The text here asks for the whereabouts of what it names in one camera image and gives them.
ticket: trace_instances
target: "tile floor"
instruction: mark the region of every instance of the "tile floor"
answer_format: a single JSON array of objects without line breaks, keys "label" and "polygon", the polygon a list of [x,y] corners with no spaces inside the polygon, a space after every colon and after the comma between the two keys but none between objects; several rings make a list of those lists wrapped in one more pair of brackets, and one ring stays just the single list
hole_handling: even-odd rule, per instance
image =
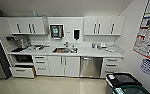
[{"label": "tile floor", "polygon": [[106,94],[104,79],[37,76],[0,80],[0,94]]}]

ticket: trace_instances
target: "faucet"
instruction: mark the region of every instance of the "faucet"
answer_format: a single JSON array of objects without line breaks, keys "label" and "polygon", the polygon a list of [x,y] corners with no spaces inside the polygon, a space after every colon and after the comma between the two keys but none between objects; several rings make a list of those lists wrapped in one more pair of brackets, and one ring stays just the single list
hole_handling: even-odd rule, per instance
[{"label": "faucet", "polygon": [[65,44],[64,44],[66,47],[68,47],[69,45],[68,45],[68,42],[66,42]]}]

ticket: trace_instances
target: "white cabinet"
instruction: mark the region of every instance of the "white cabinet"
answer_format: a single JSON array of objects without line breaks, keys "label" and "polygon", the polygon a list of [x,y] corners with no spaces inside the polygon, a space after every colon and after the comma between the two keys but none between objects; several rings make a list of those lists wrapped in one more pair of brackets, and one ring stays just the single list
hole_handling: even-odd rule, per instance
[{"label": "white cabinet", "polygon": [[80,57],[48,56],[52,76],[79,77]]},{"label": "white cabinet", "polygon": [[66,57],[65,76],[79,77],[80,57]]},{"label": "white cabinet", "polygon": [[84,35],[97,34],[97,20],[98,17],[85,17],[84,18]]},{"label": "white cabinet", "polygon": [[84,35],[121,35],[123,16],[100,16],[84,18]]},{"label": "white cabinet", "polygon": [[18,18],[7,18],[12,34],[20,34],[21,26]]},{"label": "white cabinet", "polygon": [[98,17],[98,29],[97,35],[108,35],[110,34],[111,16]]},{"label": "white cabinet", "polygon": [[7,18],[12,34],[48,34],[46,17]]},{"label": "white cabinet", "polygon": [[105,78],[108,73],[119,72],[121,67],[121,58],[103,58],[100,78]]},{"label": "white cabinet", "polygon": [[114,16],[112,17],[111,22],[111,34],[113,35],[120,35],[122,33],[122,29],[124,26],[125,18],[122,16]]},{"label": "white cabinet", "polygon": [[50,68],[47,56],[32,56],[32,59],[35,66],[36,75],[50,76]]}]

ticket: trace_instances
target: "ceiling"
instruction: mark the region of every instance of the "ceiling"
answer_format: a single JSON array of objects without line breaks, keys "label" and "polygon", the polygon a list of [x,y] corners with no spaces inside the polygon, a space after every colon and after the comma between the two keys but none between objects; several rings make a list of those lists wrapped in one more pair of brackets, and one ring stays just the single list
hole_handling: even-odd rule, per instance
[{"label": "ceiling", "polygon": [[0,10],[7,16],[116,16],[133,0],[0,0]]}]

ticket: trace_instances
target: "stainless steel sink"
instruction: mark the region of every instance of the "stainless steel sink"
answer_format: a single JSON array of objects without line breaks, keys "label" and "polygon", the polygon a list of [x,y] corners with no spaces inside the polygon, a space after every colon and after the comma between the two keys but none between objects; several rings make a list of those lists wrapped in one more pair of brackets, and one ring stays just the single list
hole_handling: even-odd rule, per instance
[{"label": "stainless steel sink", "polygon": [[77,53],[77,48],[56,48],[53,53]]}]

